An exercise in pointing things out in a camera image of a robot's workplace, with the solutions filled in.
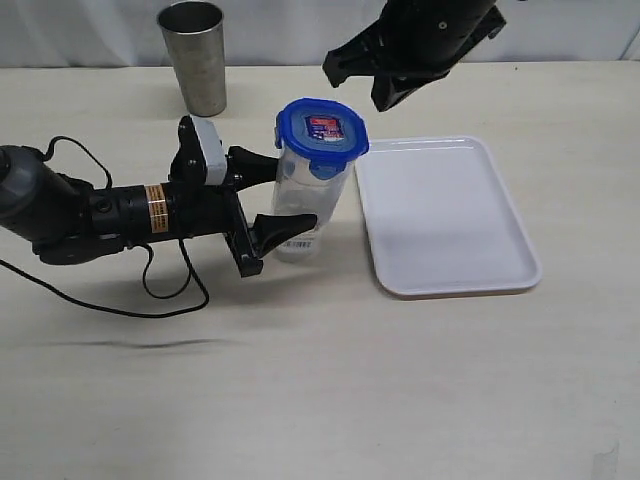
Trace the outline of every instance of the white tray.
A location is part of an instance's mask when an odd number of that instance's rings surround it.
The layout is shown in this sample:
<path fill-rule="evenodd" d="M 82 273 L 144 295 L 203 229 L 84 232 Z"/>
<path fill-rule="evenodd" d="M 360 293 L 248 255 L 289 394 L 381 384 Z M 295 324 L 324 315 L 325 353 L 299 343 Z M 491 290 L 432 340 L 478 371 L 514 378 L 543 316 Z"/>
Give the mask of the white tray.
<path fill-rule="evenodd" d="M 541 268 L 484 144 L 372 142 L 356 174 L 374 268 L 402 296 L 524 291 Z"/>

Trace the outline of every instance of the metal tumbler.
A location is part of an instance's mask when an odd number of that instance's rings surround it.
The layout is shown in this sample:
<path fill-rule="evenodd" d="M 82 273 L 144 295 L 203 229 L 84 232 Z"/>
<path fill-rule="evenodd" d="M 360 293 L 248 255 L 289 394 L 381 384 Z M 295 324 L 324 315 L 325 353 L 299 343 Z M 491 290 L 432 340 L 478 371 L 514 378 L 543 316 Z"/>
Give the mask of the metal tumbler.
<path fill-rule="evenodd" d="M 182 1 L 157 17 L 187 110 L 211 117 L 227 106 L 222 10 L 205 1 Z"/>

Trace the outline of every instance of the plastic container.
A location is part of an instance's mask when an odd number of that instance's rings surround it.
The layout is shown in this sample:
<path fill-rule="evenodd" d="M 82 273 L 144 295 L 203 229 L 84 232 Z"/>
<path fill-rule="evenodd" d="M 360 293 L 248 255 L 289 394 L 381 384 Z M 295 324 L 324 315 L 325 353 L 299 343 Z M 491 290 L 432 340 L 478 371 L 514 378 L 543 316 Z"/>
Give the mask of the plastic container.
<path fill-rule="evenodd" d="M 322 230 L 333 215 L 354 160 L 369 150 L 369 140 L 364 122 L 350 108 L 302 98 L 278 114 L 276 147 L 281 154 L 274 215 L 318 216 L 314 230 L 276 249 L 279 259 L 296 262 L 318 252 Z"/>

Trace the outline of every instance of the black cable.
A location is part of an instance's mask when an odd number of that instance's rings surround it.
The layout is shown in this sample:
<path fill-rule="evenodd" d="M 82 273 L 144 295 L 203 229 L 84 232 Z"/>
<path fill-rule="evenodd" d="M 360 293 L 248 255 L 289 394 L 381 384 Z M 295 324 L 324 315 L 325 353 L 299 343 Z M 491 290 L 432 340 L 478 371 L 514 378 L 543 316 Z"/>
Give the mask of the black cable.
<path fill-rule="evenodd" d="M 25 278 L 30 282 L 33 282 L 36 285 L 39 285 L 42 288 L 49 290 L 51 293 L 57 295 L 63 300 L 73 303 L 74 305 L 77 305 L 79 307 L 88 308 L 90 310 L 96 310 L 98 312 L 113 313 L 115 315 L 123 315 L 125 317 L 133 317 L 133 318 L 169 318 L 169 317 L 175 317 L 178 315 L 184 315 L 185 313 L 195 312 L 197 310 L 202 310 L 209 303 L 209 292 L 207 291 L 207 287 L 205 287 L 204 283 L 202 283 L 202 280 L 198 276 L 198 273 L 193 268 L 193 264 L 191 263 L 191 259 L 189 258 L 189 254 L 187 253 L 187 249 L 184 246 L 184 240 L 182 238 L 178 239 L 178 245 L 180 246 L 180 252 L 182 253 L 184 262 L 187 265 L 187 269 L 189 270 L 190 275 L 193 277 L 200 291 L 202 292 L 202 295 L 204 296 L 204 300 L 200 304 L 195 305 L 193 307 L 182 308 L 180 310 L 174 310 L 174 311 L 165 312 L 165 313 L 137 313 L 137 312 L 129 312 L 127 310 L 120 310 L 117 308 L 103 307 L 102 305 L 94 305 L 93 303 L 84 302 L 82 300 L 73 298 L 70 295 L 67 295 L 66 293 L 58 290 L 56 287 L 54 287 L 50 283 L 47 283 L 44 280 L 34 277 L 33 275 L 25 272 L 24 270 L 19 269 L 18 267 L 12 265 L 11 263 L 6 262 L 5 260 L 0 259 L 0 266 L 3 266 L 11 270 L 13 273 L 20 275 L 22 278 Z"/>
<path fill-rule="evenodd" d="M 51 141 L 49 142 L 49 146 L 47 147 L 46 153 L 44 154 L 44 158 L 43 158 L 44 162 L 48 162 L 49 160 L 51 160 L 51 158 L 53 157 L 54 151 L 55 151 L 56 143 L 58 143 L 60 141 L 73 143 L 78 148 L 82 149 L 82 151 L 84 153 L 86 153 L 91 158 L 91 160 L 93 160 L 96 163 L 96 165 L 98 165 L 102 169 L 102 171 L 104 172 L 104 175 L 107 178 L 107 185 L 105 186 L 105 188 L 109 189 L 109 188 L 111 188 L 113 186 L 113 178 L 111 178 L 111 173 L 109 172 L 109 170 L 107 170 L 107 167 L 105 167 L 102 163 L 100 163 L 100 160 L 98 160 L 89 151 L 89 149 L 87 147 L 85 147 L 82 143 L 80 143 L 75 138 L 66 137 L 64 135 L 58 135 L 56 137 L 53 137 L 51 139 Z"/>
<path fill-rule="evenodd" d="M 153 257 L 155 255 L 154 252 L 153 252 L 153 248 L 151 248 L 151 245 L 137 245 L 137 246 L 144 248 L 147 251 L 147 254 L 149 255 L 149 259 L 147 260 L 147 264 L 145 265 L 144 270 L 142 271 L 142 287 L 144 288 L 144 291 L 147 292 L 147 294 L 150 297 L 157 298 L 158 300 L 168 300 L 170 298 L 177 297 L 178 295 L 180 295 L 182 292 L 184 292 L 187 289 L 187 287 L 191 283 L 191 272 L 190 271 L 187 273 L 187 279 L 184 281 L 182 286 L 177 291 L 175 291 L 174 293 L 170 293 L 168 295 L 158 295 L 156 293 L 153 293 L 149 289 L 149 285 L 147 284 L 147 273 L 149 272 L 149 267 L 151 266 L 151 262 L 153 262 Z"/>

